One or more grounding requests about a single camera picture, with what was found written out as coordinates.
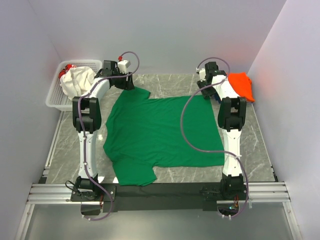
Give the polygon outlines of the white plastic laundry basket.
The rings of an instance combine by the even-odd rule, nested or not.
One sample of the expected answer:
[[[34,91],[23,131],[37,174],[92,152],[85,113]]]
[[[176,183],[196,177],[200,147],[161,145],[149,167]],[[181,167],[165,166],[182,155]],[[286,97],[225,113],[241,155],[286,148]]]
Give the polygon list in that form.
[[[62,112],[72,111],[72,101],[64,94],[59,73],[68,64],[76,65],[77,67],[90,67],[95,73],[98,72],[103,66],[103,63],[97,59],[72,59],[62,61],[54,74],[52,83],[50,85],[45,104],[49,108],[56,108]]]

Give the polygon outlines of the folded blue t shirt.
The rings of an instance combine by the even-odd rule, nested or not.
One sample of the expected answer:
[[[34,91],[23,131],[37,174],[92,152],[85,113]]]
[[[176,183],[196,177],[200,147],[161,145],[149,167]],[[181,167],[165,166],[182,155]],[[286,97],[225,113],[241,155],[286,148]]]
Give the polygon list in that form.
[[[221,99],[219,97],[219,95],[217,93],[213,94],[211,96],[212,99],[214,99],[216,102],[218,102],[219,104],[221,103]]]

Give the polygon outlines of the red garment in basket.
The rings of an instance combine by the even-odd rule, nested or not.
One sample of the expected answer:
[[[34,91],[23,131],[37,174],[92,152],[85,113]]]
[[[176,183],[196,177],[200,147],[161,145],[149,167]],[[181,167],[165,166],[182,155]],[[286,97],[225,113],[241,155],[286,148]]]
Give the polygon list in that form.
[[[58,74],[58,78],[60,79],[63,75],[65,75],[70,69],[76,68],[77,66],[74,64],[67,64]]]

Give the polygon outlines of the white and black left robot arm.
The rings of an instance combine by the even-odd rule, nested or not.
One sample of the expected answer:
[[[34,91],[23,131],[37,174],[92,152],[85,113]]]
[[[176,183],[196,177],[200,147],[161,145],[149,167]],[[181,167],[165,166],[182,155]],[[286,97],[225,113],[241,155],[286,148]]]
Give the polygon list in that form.
[[[80,144],[79,172],[72,188],[73,198],[95,201],[104,195],[98,187],[96,164],[96,140],[102,125],[100,100],[111,87],[121,90],[135,88],[133,73],[128,71],[130,65],[131,62],[122,56],[118,61],[105,60],[89,90],[72,99],[72,123]]]

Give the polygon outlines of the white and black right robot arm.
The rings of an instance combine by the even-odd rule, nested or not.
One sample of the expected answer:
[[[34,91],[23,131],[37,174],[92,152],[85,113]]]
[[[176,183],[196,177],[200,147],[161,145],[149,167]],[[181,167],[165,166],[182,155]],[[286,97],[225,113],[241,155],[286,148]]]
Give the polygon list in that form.
[[[224,141],[224,166],[219,193],[223,199],[232,200],[245,194],[246,174],[241,163],[241,135],[246,121],[247,100],[241,97],[230,84],[227,73],[220,70],[215,61],[196,70],[200,80],[197,82],[205,98],[214,96],[219,101],[217,123]]]

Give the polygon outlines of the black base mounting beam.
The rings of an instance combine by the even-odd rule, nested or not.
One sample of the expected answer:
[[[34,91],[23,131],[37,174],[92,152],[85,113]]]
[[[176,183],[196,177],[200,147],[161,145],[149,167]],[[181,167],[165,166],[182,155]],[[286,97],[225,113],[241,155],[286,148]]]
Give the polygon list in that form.
[[[147,186],[124,186],[116,183],[103,183],[111,195],[101,190],[71,192],[70,201],[74,203],[99,204],[103,202],[106,213],[111,203],[112,211],[149,210],[203,210],[217,211],[219,201],[233,202],[245,200],[247,186],[226,185],[221,182],[190,183],[152,183]]]

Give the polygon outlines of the white crumpled t shirt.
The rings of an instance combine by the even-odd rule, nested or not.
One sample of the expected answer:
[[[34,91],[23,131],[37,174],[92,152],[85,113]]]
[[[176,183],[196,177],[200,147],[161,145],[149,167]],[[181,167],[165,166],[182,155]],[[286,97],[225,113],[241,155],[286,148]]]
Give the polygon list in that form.
[[[96,73],[88,66],[71,68],[60,80],[63,93],[72,100],[91,89]]]

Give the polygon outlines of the folded orange t shirt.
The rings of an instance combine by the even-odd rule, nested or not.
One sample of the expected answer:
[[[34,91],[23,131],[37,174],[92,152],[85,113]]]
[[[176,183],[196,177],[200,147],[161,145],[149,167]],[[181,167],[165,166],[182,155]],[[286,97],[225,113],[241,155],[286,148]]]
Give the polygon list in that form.
[[[228,81],[233,90],[240,96],[245,98],[248,102],[255,102],[252,92],[252,81],[245,72],[230,73]]]

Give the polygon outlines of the green t shirt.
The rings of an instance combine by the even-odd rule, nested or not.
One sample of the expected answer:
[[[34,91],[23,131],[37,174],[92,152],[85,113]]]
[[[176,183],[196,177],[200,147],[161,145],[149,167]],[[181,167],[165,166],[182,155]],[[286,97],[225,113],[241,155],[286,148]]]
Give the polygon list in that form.
[[[223,143],[212,103],[197,95],[150,98],[123,91],[106,121],[105,154],[119,184],[146,186],[154,167],[211,167],[224,164]]]

